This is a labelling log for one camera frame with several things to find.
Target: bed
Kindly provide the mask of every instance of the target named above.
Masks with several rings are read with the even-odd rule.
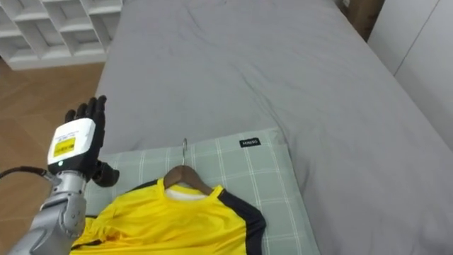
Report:
[[[330,0],[126,1],[102,153],[278,127],[323,255],[452,254],[453,155]]]

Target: pillow label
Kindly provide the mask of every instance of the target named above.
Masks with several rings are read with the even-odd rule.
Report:
[[[239,141],[239,144],[241,145],[241,148],[244,148],[261,145],[261,142],[257,137],[255,137],[247,140],[241,140]]]

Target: pillow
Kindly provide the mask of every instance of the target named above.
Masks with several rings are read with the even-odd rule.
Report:
[[[88,183],[86,214],[97,215],[116,196],[164,177],[170,169],[182,164],[182,159],[182,146],[102,156],[102,161],[120,171],[120,179],[110,188]],[[246,132],[196,144],[189,141],[185,163],[207,185],[220,184],[262,212],[267,222],[263,237],[265,254],[319,254],[279,129]]]

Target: black cable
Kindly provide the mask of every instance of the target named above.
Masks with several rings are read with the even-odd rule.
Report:
[[[5,170],[0,173],[0,179],[3,177],[16,173],[16,172],[24,172],[24,173],[32,173],[32,174],[37,174],[38,176],[44,176],[47,171],[45,169],[41,169],[38,167],[33,167],[33,166],[20,166],[20,167],[15,167],[12,169]]]

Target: hanger hook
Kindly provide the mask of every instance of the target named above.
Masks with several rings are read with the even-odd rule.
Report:
[[[187,151],[187,138],[183,140],[183,166],[185,166],[185,152]]]

